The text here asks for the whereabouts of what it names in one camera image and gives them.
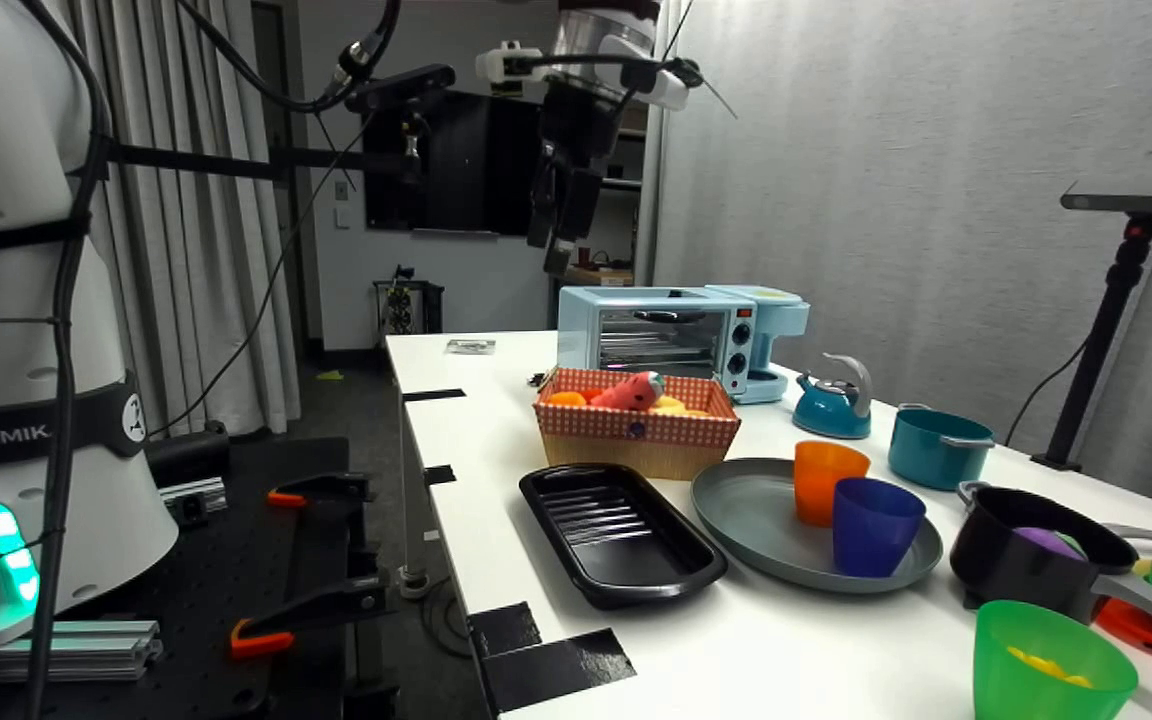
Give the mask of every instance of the plate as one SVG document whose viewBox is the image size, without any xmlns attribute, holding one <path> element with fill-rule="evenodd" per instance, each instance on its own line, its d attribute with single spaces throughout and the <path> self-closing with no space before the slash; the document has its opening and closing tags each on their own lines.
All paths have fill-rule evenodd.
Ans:
<svg viewBox="0 0 1152 720">
<path fill-rule="evenodd" d="M 830 566 L 827 529 L 793 511 L 793 461 L 729 461 L 690 483 L 698 525 L 748 566 L 835 594 L 883 594 L 925 581 L 943 545 L 925 519 L 893 574 L 842 574 Z"/>
</svg>

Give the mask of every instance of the box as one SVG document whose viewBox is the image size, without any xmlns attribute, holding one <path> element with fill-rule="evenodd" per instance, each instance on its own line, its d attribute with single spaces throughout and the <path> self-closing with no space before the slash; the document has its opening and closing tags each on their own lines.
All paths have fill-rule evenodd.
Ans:
<svg viewBox="0 0 1152 720">
<path fill-rule="evenodd" d="M 652 478 L 694 478 L 729 456 L 740 417 L 729 391 L 703 377 L 664 377 L 664 395 L 684 401 L 686 417 L 547 406 L 547 391 L 598 391 L 635 371 L 557 368 L 536 391 L 536 425 L 547 464 L 628 464 Z"/>
</svg>

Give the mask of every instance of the cup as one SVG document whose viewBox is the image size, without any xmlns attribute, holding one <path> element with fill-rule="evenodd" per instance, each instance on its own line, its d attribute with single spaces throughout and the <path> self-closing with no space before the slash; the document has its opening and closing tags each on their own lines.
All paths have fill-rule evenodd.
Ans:
<svg viewBox="0 0 1152 720">
<path fill-rule="evenodd" d="M 928 505 L 878 478 L 841 478 L 830 505 L 830 562 L 842 574 L 893 574 L 918 536 Z"/>
<path fill-rule="evenodd" d="M 793 509 L 802 525 L 830 525 L 830 489 L 865 475 L 866 456 L 848 444 L 798 438 L 793 453 Z"/>
<path fill-rule="evenodd" d="M 975 606 L 972 704 L 989 720 L 1115 714 L 1138 675 L 1090 629 L 1038 603 L 993 600 Z"/>
</svg>

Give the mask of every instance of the green cup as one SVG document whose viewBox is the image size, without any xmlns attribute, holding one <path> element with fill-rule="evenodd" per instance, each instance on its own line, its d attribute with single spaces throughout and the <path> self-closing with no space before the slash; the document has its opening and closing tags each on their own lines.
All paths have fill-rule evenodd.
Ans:
<svg viewBox="0 0 1152 720">
<path fill-rule="evenodd" d="M 1133 659 L 1086 624 L 1015 600 L 975 606 L 980 720 L 1106 720 L 1136 682 Z"/>
</svg>

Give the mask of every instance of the toaster oven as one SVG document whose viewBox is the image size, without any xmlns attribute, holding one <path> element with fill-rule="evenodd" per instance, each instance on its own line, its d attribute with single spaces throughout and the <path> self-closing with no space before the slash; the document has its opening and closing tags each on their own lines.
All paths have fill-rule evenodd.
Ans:
<svg viewBox="0 0 1152 720">
<path fill-rule="evenodd" d="M 760 284 L 562 286 L 561 368 L 712 377 L 737 402 L 772 402 L 774 337 L 802 337 L 806 303 Z"/>
</svg>

